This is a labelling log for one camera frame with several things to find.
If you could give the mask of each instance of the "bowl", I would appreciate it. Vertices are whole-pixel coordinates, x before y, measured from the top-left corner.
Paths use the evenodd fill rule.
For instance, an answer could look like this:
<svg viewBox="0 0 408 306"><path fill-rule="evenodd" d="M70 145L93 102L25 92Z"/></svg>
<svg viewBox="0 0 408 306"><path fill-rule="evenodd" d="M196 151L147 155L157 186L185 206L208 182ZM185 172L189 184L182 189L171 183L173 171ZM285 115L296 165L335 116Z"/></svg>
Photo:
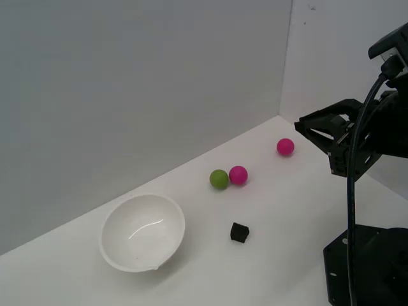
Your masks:
<svg viewBox="0 0 408 306"><path fill-rule="evenodd" d="M157 270L178 249L186 228L175 201L141 194L115 208L99 237L102 257L125 272Z"/></svg>

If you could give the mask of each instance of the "magenta ball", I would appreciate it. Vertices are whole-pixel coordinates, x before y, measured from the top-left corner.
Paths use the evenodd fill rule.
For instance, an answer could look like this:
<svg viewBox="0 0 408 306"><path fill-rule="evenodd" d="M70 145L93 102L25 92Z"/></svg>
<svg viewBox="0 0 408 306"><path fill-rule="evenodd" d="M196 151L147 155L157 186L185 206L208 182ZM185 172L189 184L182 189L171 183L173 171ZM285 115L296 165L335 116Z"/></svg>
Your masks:
<svg viewBox="0 0 408 306"><path fill-rule="evenodd" d="M278 150L278 153L280 155L290 156L295 150L295 144L289 138L283 138L278 141L278 144L276 145L276 149Z"/></svg>
<svg viewBox="0 0 408 306"><path fill-rule="evenodd" d="M248 179L248 171L243 166L235 166L229 171L229 180L235 185L244 185Z"/></svg>

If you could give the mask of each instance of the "cable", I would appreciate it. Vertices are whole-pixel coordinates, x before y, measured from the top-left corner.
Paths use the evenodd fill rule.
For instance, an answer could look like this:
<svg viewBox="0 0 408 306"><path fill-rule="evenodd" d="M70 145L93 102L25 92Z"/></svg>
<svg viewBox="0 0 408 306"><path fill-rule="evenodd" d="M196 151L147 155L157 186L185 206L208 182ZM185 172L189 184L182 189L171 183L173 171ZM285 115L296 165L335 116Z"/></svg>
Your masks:
<svg viewBox="0 0 408 306"><path fill-rule="evenodd" d="M356 240L356 201L354 194L354 183L356 181L356 155L358 150L358 141L360 140L363 122L367 114L368 107L375 99L375 95L385 83L385 81L397 77L403 70L400 59L397 56L391 56L382 66L382 73L375 81L364 104L358 113L356 123L354 124L353 135L351 137L349 159L347 163L347 273L349 279L349 293L351 306L357 306L356 283L354 277L354 252Z"/></svg>
<svg viewBox="0 0 408 306"><path fill-rule="evenodd" d="M347 163L347 272L349 277L349 292L351 306L357 305L356 284L354 278L354 248L356 236L356 202L354 195L354 183L356 172L356 153L357 142L360 139L361 123L367 114L368 106L373 102L375 95L378 93L383 83L387 81L387 77L381 74L374 86L371 88L363 106L360 109L356 123L354 125L353 135L350 142L349 160Z"/></svg>

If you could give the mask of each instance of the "black cube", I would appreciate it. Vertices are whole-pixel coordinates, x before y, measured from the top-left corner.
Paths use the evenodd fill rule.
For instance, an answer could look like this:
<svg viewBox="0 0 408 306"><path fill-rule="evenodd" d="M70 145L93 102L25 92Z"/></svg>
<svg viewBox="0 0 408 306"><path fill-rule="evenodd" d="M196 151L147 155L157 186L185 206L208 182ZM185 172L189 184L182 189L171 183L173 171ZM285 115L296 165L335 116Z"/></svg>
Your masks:
<svg viewBox="0 0 408 306"><path fill-rule="evenodd" d="M244 243L249 235L249 228L238 223L232 224L231 239Z"/></svg>

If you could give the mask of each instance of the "white wall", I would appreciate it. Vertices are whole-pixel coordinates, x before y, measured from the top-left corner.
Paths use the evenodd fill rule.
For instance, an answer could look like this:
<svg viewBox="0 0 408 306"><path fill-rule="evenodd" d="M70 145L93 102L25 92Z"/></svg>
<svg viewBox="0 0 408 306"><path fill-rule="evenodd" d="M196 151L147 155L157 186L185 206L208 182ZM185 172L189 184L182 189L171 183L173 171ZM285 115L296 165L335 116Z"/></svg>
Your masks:
<svg viewBox="0 0 408 306"><path fill-rule="evenodd" d="M363 101L382 63L368 48L407 23L407 12L406 0L294 0L280 114L294 122L346 98ZM408 160L383 156L369 174L408 199Z"/></svg>
<svg viewBox="0 0 408 306"><path fill-rule="evenodd" d="M0 254L277 115L290 9L1 1Z"/></svg>

